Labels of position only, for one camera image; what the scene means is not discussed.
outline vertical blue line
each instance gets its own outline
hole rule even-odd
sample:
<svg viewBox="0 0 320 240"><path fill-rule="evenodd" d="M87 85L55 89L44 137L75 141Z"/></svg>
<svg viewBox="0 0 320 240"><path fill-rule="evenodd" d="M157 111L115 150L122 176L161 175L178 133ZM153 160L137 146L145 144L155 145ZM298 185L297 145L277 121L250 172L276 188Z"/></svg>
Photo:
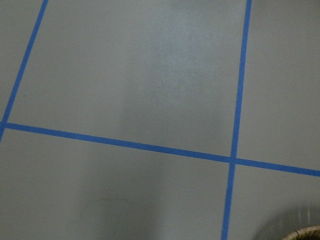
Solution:
<svg viewBox="0 0 320 240"><path fill-rule="evenodd" d="M251 0L246 1L244 23L243 23L241 55L240 55L240 64L239 64L239 75L238 75L238 89L236 94L233 135L232 135L232 144L231 144L231 158L234 158L234 159L237 157L237 150L238 150L238 139L239 139L239 129L240 129L241 108L242 108L242 96L244 91L244 79L245 79L251 4L252 4ZM227 182L226 194L225 194L221 240L228 239L235 171L236 171L236 164L231 162L229 164L228 182Z"/></svg>
<svg viewBox="0 0 320 240"><path fill-rule="evenodd" d="M28 45L26 47L26 50L25 50L25 53L24 53L24 56L23 56L23 59L22 59L18 74L16 76L13 88L11 90L11 94L10 94L8 103L6 105L6 108L5 108L3 117L2 117L2 121L0 123L0 142L1 142L2 136L4 135L5 126L6 126L6 123L8 122L12 107L14 105L14 101L16 99L16 95L17 95L17 92L18 92L18 89L19 89L19 86L20 86L20 83L21 83L21 79L22 79L22 77L24 75L24 72L25 72L25 69L26 69L26 66L27 66L27 63L28 63L28 59L29 59L32 47L33 47L33 45L35 43L36 36L37 36L38 30L39 30L41 21L43 19L47 4L48 4L48 0L43 0L41 8L40 8L40 11L39 11L39 14L38 14L38 17L37 17L37 19L35 21L35 24L34 24L34 27L33 27L29 42L28 42Z"/></svg>

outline stain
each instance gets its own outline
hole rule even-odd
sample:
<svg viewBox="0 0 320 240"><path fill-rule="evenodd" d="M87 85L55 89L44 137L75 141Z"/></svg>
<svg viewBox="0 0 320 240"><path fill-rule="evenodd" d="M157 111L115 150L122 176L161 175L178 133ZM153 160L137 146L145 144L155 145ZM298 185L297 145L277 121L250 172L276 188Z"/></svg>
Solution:
<svg viewBox="0 0 320 240"><path fill-rule="evenodd" d="M112 240L123 216L133 207L126 199L99 199L88 203L78 219L66 224L68 240Z"/></svg>

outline woven basket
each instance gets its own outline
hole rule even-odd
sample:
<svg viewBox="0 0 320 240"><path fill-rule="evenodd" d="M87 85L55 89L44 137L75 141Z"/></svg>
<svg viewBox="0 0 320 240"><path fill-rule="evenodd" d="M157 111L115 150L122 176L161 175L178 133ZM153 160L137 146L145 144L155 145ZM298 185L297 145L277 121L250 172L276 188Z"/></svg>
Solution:
<svg viewBox="0 0 320 240"><path fill-rule="evenodd" d="M281 240L320 240L320 225L300 228Z"/></svg>

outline blue tape grid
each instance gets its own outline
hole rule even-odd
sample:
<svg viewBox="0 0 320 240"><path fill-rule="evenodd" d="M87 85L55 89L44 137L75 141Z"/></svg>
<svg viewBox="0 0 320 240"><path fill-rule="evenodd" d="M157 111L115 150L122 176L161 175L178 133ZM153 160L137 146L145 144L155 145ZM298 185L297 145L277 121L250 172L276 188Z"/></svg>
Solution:
<svg viewBox="0 0 320 240"><path fill-rule="evenodd" d="M9 123L8 119L9 119L16 95L18 93L18 89L19 89L24 71L26 69L31 50L36 40L36 36L39 30L40 24L42 22L47 4L48 4L48 0L43 0L39 14L35 21L34 28L32 30L28 45L26 47L16 80L14 82L7 106L5 108L2 121L0 122L0 142L2 140L5 129L12 129L12 130L18 130L23 132L35 133L35 134L50 135L55 137L67 138L67 139L75 139L75 140L81 140L81 141L87 141L87 142L93 142L93 143L114 145L114 146L146 150L146 151L152 151L152 152L158 152L158 153L164 153L164 154L171 154L171 155L178 155L178 156L184 156L184 157L190 157L190 158L229 163L221 240L228 239L231 204L232 204L232 192L233 192L236 165L320 177L320 170L237 158L242 97L243 97L244 78L245 78L246 53L247 53L252 0L247 0L246 8L245 8L242 43L241 43L241 55L240 55L240 64L239 64L239 75L238 75L238 88L237 88L237 97L236 97L236 105L235 105L234 126L233 126L233 136L232 136L230 157L210 154L210 153L171 148L171 147L150 145L150 144L144 144L144 143L138 143L138 142L124 141L124 140L118 140L118 139L112 139L112 138L106 138L106 137L79 134L79 133L73 133L73 132L67 132L67 131L60 131L60 130L42 128L42 127Z"/></svg>

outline gray square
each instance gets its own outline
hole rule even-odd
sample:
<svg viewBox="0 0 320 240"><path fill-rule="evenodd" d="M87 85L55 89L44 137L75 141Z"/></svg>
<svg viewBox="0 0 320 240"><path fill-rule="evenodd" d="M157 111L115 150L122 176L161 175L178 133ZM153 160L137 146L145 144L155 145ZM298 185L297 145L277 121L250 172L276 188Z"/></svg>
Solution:
<svg viewBox="0 0 320 240"><path fill-rule="evenodd" d="M236 166L228 240L254 240L272 224L270 221L277 227L278 216L287 211L319 207L319 187L320 178L316 176ZM289 227L284 223L282 229Z"/></svg>
<svg viewBox="0 0 320 240"><path fill-rule="evenodd" d="M0 239L220 239L228 164L7 129Z"/></svg>
<svg viewBox="0 0 320 240"><path fill-rule="evenodd" d="M319 26L319 1L253 1L238 157L320 169Z"/></svg>
<svg viewBox="0 0 320 240"><path fill-rule="evenodd" d="M0 120L37 19L41 0L5 0L0 7Z"/></svg>
<svg viewBox="0 0 320 240"><path fill-rule="evenodd" d="M9 121L228 156L245 5L50 1Z"/></svg>

